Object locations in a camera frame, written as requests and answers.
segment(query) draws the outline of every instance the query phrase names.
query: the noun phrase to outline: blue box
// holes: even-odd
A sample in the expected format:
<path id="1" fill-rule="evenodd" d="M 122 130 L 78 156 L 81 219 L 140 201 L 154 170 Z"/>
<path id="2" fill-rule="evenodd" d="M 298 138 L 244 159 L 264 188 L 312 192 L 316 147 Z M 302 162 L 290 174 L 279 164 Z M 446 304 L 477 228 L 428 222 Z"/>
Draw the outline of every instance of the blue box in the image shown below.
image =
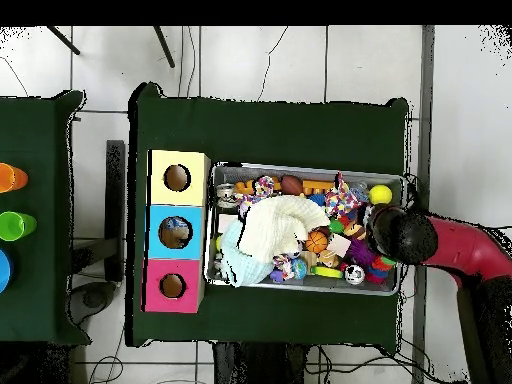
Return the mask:
<path id="1" fill-rule="evenodd" d="M 169 217 L 184 218 L 192 226 L 192 238 L 183 248 L 170 249 L 158 237 L 162 221 Z M 202 249 L 204 209 L 197 206 L 152 205 L 149 207 L 149 259 L 199 259 Z"/>

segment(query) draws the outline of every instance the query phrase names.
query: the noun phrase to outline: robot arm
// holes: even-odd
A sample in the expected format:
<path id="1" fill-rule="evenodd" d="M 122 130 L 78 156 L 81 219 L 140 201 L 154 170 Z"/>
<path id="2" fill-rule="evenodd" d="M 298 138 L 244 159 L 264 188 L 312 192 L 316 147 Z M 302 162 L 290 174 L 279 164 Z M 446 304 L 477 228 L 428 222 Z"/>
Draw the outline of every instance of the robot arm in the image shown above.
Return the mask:
<path id="1" fill-rule="evenodd" d="M 395 206 L 376 206 L 367 225 L 374 250 L 453 276 L 473 384 L 512 384 L 512 243 L 500 236 Z"/>

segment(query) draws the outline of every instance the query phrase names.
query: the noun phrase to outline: white towel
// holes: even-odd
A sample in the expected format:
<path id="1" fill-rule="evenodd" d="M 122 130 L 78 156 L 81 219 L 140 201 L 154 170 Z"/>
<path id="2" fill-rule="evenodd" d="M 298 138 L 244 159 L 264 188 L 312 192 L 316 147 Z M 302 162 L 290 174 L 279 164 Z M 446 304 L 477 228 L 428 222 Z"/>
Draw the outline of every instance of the white towel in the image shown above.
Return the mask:
<path id="1" fill-rule="evenodd" d="M 299 196 L 278 196 L 252 205 L 246 215 L 238 248 L 261 262 L 297 251 L 316 227 L 329 225 L 324 208 Z"/>

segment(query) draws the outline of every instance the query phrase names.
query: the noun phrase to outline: cup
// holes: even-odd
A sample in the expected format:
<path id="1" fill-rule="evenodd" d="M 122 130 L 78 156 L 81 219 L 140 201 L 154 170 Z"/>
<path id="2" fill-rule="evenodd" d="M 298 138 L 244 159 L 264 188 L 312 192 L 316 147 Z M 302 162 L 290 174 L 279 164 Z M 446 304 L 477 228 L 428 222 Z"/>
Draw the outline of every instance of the cup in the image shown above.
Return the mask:
<path id="1" fill-rule="evenodd" d="M 0 214 L 0 239 L 4 241 L 16 241 L 29 235 L 36 227 L 37 221 L 33 216 L 10 211 Z"/>
<path id="2" fill-rule="evenodd" d="M 28 183 L 28 175 L 19 168 L 0 163 L 0 193 L 19 190 Z"/>
<path id="3" fill-rule="evenodd" d="M 4 251 L 0 250 L 0 293 L 2 293 L 11 279 L 11 263 Z"/>

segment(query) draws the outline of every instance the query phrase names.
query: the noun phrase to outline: green tablecloth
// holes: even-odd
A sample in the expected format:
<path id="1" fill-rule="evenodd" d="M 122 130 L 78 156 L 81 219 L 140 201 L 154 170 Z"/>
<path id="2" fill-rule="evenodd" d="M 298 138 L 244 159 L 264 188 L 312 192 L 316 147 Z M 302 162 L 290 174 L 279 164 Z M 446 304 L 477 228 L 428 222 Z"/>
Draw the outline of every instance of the green tablecloth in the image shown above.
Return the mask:
<path id="1" fill-rule="evenodd" d="M 366 343 L 395 350 L 397 295 L 364 296 L 207 286 L 197 314 L 140 311 L 146 152 L 204 152 L 215 161 L 403 173 L 408 106 L 287 104 L 162 98 L 155 84 L 132 95 L 127 338 Z"/>
<path id="2" fill-rule="evenodd" d="M 0 293 L 0 340 L 89 343 L 66 313 L 71 269 L 68 120 L 83 93 L 51 99 L 0 98 L 0 162 L 23 169 L 29 183 L 0 194 L 0 212 L 37 219 L 37 230 L 16 242 L 0 241 L 14 273 Z"/>

